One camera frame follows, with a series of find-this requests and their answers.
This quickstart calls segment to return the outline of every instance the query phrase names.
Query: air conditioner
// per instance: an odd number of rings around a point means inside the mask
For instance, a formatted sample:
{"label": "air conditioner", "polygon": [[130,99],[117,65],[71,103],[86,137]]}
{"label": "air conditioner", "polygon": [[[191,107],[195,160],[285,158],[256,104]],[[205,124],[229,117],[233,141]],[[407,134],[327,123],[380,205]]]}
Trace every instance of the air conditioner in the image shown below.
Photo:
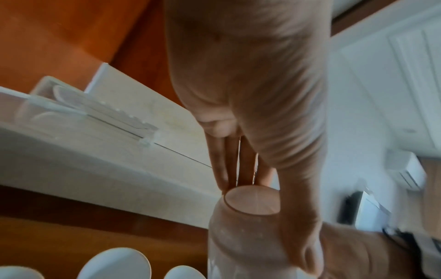
{"label": "air conditioner", "polygon": [[426,173],[417,156],[409,151],[390,150],[386,157],[386,170],[399,186],[420,191],[426,182]]}

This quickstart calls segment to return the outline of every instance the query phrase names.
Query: white wall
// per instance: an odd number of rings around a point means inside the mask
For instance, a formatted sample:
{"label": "white wall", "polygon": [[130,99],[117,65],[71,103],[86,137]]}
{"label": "white wall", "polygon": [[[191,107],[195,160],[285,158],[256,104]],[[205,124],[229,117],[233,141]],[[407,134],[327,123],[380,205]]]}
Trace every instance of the white wall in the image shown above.
{"label": "white wall", "polygon": [[329,60],[328,155],[322,172],[322,212],[336,221],[343,198],[365,180],[375,198],[395,211],[400,189],[384,169],[396,141],[385,120],[339,53]]}

